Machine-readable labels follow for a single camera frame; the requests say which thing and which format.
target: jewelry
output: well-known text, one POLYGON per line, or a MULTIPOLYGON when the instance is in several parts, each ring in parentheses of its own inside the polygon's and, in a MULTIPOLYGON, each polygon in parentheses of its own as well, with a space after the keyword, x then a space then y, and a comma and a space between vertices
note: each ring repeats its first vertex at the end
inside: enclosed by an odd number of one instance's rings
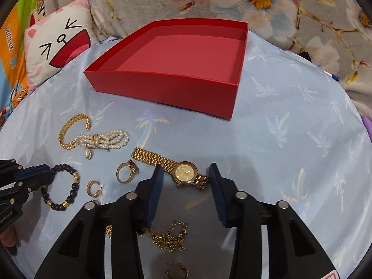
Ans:
MULTIPOLYGON (((176 262, 176 263, 168 263, 167 264, 169 265, 175 265, 177 268, 179 269, 183 269, 186 273, 186 275, 182 278, 182 279, 187 279, 189 277, 189 271, 187 270, 187 268, 185 268, 181 263, 179 262, 176 262)), ((165 271, 165 276, 168 278, 168 279, 173 279, 171 276, 169 276, 169 270, 167 269, 165 271)))
POLYGON ((132 181, 134 175, 135 175, 136 173, 138 173, 138 171, 139 171, 139 169, 138 169, 137 165, 133 162, 133 160, 130 159, 130 160, 128 160, 126 163, 122 163, 122 164, 120 164, 120 165, 118 166, 118 169, 116 170, 116 179, 117 179, 118 182, 120 182, 120 183, 129 183, 129 182, 132 181), (123 181, 121 181, 121 180, 119 179, 119 172, 120 172, 120 170, 121 170, 123 167, 125 167, 125 166, 128 166, 131 172, 130 172, 130 174, 129 174, 129 178, 128 178, 126 181, 123 182, 123 181))
POLYGON ((53 201, 50 200, 48 194, 48 187, 46 185, 41 187, 41 193, 44 198, 44 202, 51 207, 52 210, 56 211, 65 211, 66 208, 74 202, 74 198, 77 196, 77 190, 79 190, 79 174, 77 174, 76 170, 67 165, 55 165, 54 168, 51 169, 53 175, 56 175, 58 172, 67 171, 74 177, 74 183, 71 185, 72 190, 70 191, 70 196, 66 198, 66 200, 61 204, 55 204, 53 201))
POLYGON ((186 238, 188 227, 188 223, 175 221, 168 229, 166 235, 163 235, 161 233, 154 233, 154 230, 150 227, 144 229, 144 231, 148 232, 149 236, 153 240, 153 243, 162 250, 165 250, 166 252, 181 252, 185 249, 183 246, 181 246, 181 242, 186 238), (172 231, 174 230, 174 227, 176 225, 182 225, 183 229, 177 235, 177 237, 174 237, 172 236, 172 231))
POLYGON ((90 182, 88 182, 88 185, 87 185, 87 193, 90 197, 93 197, 93 198, 97 198, 98 196, 100 196, 102 194, 102 188, 103 188, 103 184, 101 184, 101 187, 97 190, 96 193, 92 194, 92 192, 90 191, 90 188, 94 185, 94 184, 100 184, 100 182, 98 182, 97 180, 92 180, 90 182))
POLYGON ((106 134, 93 134, 84 135, 80 134, 72 142, 64 143, 64 137, 68 129, 76 122, 85 119, 85 129, 89 131, 92 127, 92 123, 89 117, 84 114, 77 114, 70 118, 67 123, 62 127, 60 134, 58 136, 59 144, 66 150, 71 150, 77 146, 85 147, 85 157, 87 159, 92 158, 92 150, 95 148, 106 149, 108 152, 110 149, 120 149, 124 147, 130 140, 130 136, 123 130, 111 130, 106 134))
POLYGON ((205 189, 208 177, 199 173, 196 166, 188 161, 176 163, 154 152, 135 148, 132 158, 152 166, 161 165, 163 170, 172 176, 173 181, 182 187, 195 186, 205 189))
POLYGON ((109 236, 109 238, 111 239, 111 237, 112 237, 112 225, 107 225, 106 226, 105 234, 107 234, 109 236))

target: pillow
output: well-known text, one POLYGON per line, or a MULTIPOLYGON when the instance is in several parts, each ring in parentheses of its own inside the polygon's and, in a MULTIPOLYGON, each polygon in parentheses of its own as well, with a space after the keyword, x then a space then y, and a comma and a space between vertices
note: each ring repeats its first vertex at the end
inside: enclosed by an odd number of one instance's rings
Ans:
POLYGON ((28 93, 59 72, 69 61, 92 45, 93 33, 88 0, 76 0, 25 30, 28 93))

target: gold hoop earring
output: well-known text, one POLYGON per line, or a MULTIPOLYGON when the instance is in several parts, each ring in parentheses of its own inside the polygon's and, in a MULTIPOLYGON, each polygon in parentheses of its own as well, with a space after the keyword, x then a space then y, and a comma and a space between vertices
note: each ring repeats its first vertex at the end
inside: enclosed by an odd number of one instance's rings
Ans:
POLYGON ((128 160, 126 163, 122 163, 122 164, 120 164, 120 165, 118 166, 118 169, 116 170, 116 179, 117 179, 118 182, 120 182, 120 183, 129 183, 129 182, 132 181, 134 175, 135 175, 136 173, 138 173, 138 171, 139 171, 139 169, 138 169, 137 165, 133 162, 133 160, 130 159, 130 160, 128 160), (120 170, 121 170, 123 167, 125 167, 125 166, 129 167, 131 173, 129 174, 129 178, 123 182, 123 181, 121 181, 120 178, 119 178, 119 172, 120 172, 120 170))
POLYGON ((96 193, 92 193, 90 188, 94 185, 94 184, 100 184, 100 182, 98 182, 97 180, 92 180, 91 182, 88 182, 88 185, 87 185, 87 193, 90 197, 93 197, 93 198, 97 198, 98 196, 100 196, 102 194, 102 188, 103 188, 103 184, 101 184, 101 187, 97 190, 96 193))
MULTIPOLYGON (((179 263, 179 262, 177 262, 177 263, 168 263, 167 262, 167 264, 169 264, 169 265, 175 265, 177 268, 183 269, 185 271, 186 275, 182 279, 187 279, 189 277, 189 271, 181 263, 179 263)), ((169 276, 169 270, 168 269, 165 271, 165 276, 168 279, 173 279, 171 276, 169 276)))

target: open red box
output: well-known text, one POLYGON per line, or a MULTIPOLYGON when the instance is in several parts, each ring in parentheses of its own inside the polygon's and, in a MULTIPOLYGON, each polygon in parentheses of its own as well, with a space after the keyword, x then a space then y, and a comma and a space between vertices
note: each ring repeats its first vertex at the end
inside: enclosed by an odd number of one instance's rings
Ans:
POLYGON ((152 22, 109 49, 85 71, 96 91, 230 119, 248 24, 191 18, 152 22))

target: watch bezel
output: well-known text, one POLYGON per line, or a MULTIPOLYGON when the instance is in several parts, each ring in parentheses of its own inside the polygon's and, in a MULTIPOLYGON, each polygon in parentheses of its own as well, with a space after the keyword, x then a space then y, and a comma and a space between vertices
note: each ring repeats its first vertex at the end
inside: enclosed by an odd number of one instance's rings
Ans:
POLYGON ((196 167, 196 165, 194 165, 193 163, 189 162, 189 161, 181 161, 180 163, 177 163, 174 168, 173 168, 173 171, 172 171, 172 178, 174 180, 174 182, 179 185, 179 186, 182 186, 182 187, 187 187, 187 186, 192 186, 194 185, 194 181, 195 181, 195 178, 196 176, 198 176, 199 172, 198 172, 198 169, 196 167), (183 164, 186 164, 188 166, 191 166, 192 169, 194 170, 194 177, 192 179, 190 179, 188 182, 184 182, 184 181, 181 181, 179 180, 177 177, 176 177, 176 169, 180 166, 180 165, 183 165, 183 164))

